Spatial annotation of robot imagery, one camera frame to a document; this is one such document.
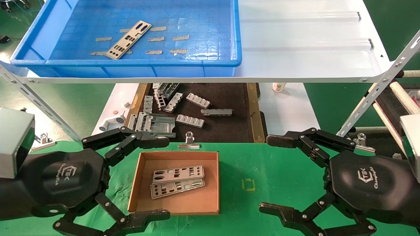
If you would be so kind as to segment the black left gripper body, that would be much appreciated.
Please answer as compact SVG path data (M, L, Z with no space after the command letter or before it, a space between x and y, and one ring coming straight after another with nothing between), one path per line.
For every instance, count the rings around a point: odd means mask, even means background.
M1 178L0 218L49 218L72 210L82 216L108 188L109 172L92 149L30 154L14 179Z

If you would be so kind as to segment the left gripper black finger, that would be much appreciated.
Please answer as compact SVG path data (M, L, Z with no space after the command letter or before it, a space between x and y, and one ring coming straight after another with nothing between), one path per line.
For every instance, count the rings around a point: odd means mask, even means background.
M84 149L100 150L114 146L104 156L106 165L112 167L137 148L164 148L169 143L169 138L166 136L158 136L147 131L134 131L128 127L115 128L82 139Z
M109 229L100 231L74 223L77 217L84 215L97 205L100 205L114 219L115 223ZM144 232L150 222L164 221L169 218L170 212L165 209L124 215L104 193L98 193L69 209L62 218L54 223L53 228L66 236L126 236L127 234Z

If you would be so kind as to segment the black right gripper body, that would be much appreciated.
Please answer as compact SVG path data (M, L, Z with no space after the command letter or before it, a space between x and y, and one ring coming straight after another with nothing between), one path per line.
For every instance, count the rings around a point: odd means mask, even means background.
M329 162L333 206L385 224L419 226L419 183L407 160L344 151Z

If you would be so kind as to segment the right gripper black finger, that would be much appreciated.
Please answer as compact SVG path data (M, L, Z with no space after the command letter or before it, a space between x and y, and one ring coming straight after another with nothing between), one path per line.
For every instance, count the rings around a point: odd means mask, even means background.
M353 225L321 229L314 219L335 202L336 196L328 192L303 212L292 207L271 203L261 203L259 211L279 217L283 227L298 230L305 236L370 236L376 233L376 226L359 212L350 214L355 221Z
M320 146L337 152L354 151L356 147L351 140L316 128L288 131L284 136L269 135L266 142L272 147L298 148L319 167L328 167L330 160L330 155Z

